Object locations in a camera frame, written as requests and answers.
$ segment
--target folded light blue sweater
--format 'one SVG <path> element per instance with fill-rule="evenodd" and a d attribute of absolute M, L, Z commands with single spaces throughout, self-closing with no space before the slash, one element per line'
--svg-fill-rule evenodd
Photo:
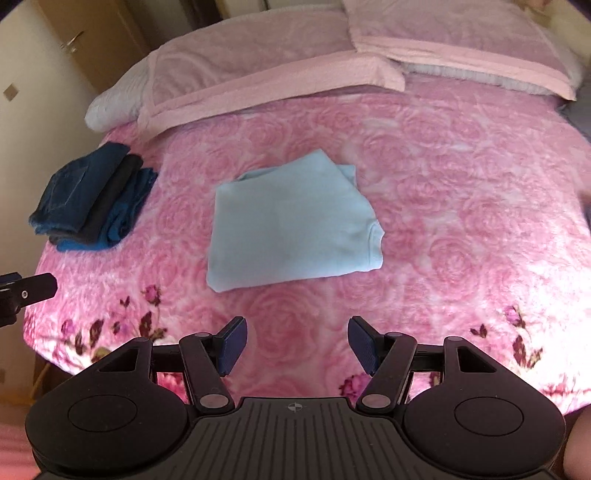
<path fill-rule="evenodd" d="M 316 150 L 217 188 L 207 284 L 222 292 L 374 270 L 383 235 L 355 167 Z"/>

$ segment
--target wooden door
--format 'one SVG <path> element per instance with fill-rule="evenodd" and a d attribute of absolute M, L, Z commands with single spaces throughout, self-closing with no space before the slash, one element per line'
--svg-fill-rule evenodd
<path fill-rule="evenodd" d="M 64 51 L 97 93 L 149 52 L 122 0 L 37 0 Z"/>

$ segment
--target pink floral blanket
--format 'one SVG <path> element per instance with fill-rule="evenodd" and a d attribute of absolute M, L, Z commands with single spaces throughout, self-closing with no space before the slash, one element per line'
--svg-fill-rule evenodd
<path fill-rule="evenodd" d="M 421 343 L 459 335 L 552 399 L 591 403 L 591 238 L 579 196 L 591 146 L 556 100 L 468 81 L 409 76 L 374 87 L 269 103 L 127 142 L 160 176 L 133 233 L 107 252 L 58 253 L 56 297 L 29 307 L 24 337 L 73 374 L 134 336 L 174 343 L 249 322 L 226 377 L 236 398 L 347 395 L 368 377 L 347 345 L 348 319 Z M 358 168 L 386 234 L 368 273 L 217 294 L 205 282 L 215 187 L 322 148 Z M 178 375 L 162 384 L 183 394 Z M 416 395 L 428 387 L 422 375 Z"/>

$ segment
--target stack of folded clothes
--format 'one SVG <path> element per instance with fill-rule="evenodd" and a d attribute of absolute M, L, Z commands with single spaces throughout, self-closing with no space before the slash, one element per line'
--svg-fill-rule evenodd
<path fill-rule="evenodd" d="M 53 174 L 29 224 L 60 252 L 104 250 L 131 231 L 158 174 L 107 142 Z"/>

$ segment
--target jeans pocket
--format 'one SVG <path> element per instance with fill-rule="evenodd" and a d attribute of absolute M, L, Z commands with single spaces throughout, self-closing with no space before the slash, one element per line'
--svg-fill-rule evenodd
<path fill-rule="evenodd" d="M 87 170 L 88 165 L 84 165 L 73 170 L 59 172 L 56 178 L 51 179 L 51 195 L 47 204 L 48 212 L 68 204 Z"/>

